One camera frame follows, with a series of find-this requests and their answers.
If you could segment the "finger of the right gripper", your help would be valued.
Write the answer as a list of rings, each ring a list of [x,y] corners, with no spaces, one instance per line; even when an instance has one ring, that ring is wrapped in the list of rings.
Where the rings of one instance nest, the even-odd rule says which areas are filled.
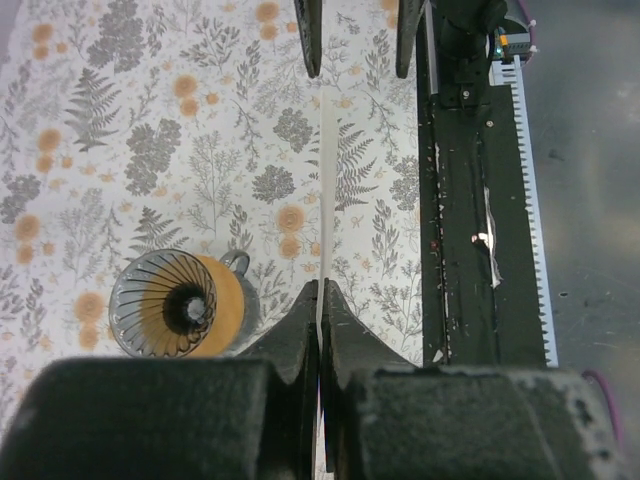
[[[322,59],[322,1],[294,0],[301,49],[310,79],[317,78]]]
[[[399,0],[396,35],[396,76],[406,79],[425,0]]]

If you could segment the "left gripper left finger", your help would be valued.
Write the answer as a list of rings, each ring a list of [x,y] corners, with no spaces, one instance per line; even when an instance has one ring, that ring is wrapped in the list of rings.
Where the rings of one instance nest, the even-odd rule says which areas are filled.
[[[5,479],[310,479],[318,285],[240,355],[46,367],[1,446]]]

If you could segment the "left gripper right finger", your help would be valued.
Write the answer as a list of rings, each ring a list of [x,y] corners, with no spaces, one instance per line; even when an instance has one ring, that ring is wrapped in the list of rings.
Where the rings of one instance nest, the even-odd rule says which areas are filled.
[[[557,368],[419,368],[325,284],[320,391],[336,479],[624,479],[608,414]]]

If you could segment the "beige paper coffee filter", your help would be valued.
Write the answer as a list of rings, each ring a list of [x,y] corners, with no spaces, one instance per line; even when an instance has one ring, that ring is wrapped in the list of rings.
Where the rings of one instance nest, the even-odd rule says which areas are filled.
[[[324,368],[327,366],[325,358],[323,332],[325,284],[329,279],[333,255],[334,232],[334,206],[336,190],[336,161],[338,151],[338,126],[333,104],[330,98],[329,87],[320,89],[320,129],[319,129],[319,181],[320,181],[320,267],[316,304],[316,334],[318,339],[320,366],[319,366],[319,420],[318,430],[323,434],[324,446],[324,470],[326,474],[333,469],[329,435],[326,433],[328,425],[327,414],[324,407],[324,394],[327,393]]]

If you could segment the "wooden dripper ring holder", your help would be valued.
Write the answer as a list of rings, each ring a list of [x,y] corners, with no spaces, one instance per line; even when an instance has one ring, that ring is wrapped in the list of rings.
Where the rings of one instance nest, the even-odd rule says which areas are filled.
[[[216,356],[230,346],[239,332],[244,313],[239,281],[220,259],[194,255],[211,273],[217,291],[217,309],[213,326],[203,342],[190,354],[195,357]]]

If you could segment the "grey glass dripper cone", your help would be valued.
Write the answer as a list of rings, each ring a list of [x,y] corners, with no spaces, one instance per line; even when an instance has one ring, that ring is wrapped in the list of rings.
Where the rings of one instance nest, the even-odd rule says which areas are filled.
[[[160,249],[133,260],[111,292],[109,324],[128,355],[180,358],[209,334],[217,309],[213,277],[196,256]]]

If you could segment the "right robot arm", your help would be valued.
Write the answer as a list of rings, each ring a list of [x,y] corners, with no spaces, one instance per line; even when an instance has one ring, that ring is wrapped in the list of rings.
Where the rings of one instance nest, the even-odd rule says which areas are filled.
[[[396,76],[408,75],[420,30],[434,26],[438,92],[448,107],[482,103],[495,51],[495,31],[505,19],[505,1],[400,1]]]

